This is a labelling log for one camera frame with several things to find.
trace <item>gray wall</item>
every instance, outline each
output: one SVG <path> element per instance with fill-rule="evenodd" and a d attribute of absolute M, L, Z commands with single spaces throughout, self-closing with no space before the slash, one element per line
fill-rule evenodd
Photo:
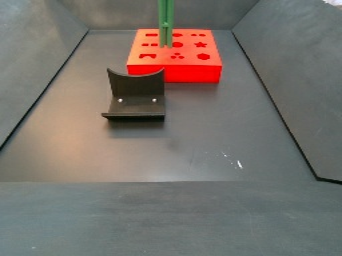
<path fill-rule="evenodd" d="M 233 28 L 316 175 L 342 180 L 342 12 L 261 0 Z"/>
<path fill-rule="evenodd" d="M 90 29 L 157 27 L 157 0 L 58 0 Z M 174 0 L 174 26 L 230 29 L 259 0 Z"/>
<path fill-rule="evenodd" d="M 54 0 L 0 0 L 0 146 L 85 32 Z"/>

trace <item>green peg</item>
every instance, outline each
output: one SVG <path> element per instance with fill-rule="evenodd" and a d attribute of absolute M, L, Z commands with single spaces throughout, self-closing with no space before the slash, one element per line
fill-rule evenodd
<path fill-rule="evenodd" d="M 158 6 L 158 44 L 172 47 L 173 0 L 157 0 Z"/>

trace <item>star-shaped hole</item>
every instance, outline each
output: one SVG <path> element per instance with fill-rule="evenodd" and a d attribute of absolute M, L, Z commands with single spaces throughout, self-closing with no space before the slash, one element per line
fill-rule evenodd
<path fill-rule="evenodd" d="M 204 43 L 201 43 L 201 42 L 194 43 L 194 45 L 196 45 L 196 47 L 202 47 L 202 48 L 206 47 L 206 44 L 204 44 Z"/>

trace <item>red block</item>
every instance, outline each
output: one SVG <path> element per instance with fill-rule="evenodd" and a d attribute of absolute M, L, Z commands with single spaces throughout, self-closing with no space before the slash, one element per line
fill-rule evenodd
<path fill-rule="evenodd" d="M 217 83 L 221 61 L 210 30 L 173 29 L 173 47 L 158 47 L 158 30 L 138 29 L 126 61 L 129 75 L 164 68 L 165 82 Z"/>

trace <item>black bracket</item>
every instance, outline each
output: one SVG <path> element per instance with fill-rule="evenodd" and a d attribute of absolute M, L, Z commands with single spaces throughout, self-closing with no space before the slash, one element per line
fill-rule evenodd
<path fill-rule="evenodd" d="M 112 102 L 106 119 L 160 118 L 165 116 L 164 70 L 142 76 L 129 76 L 106 69 Z"/>

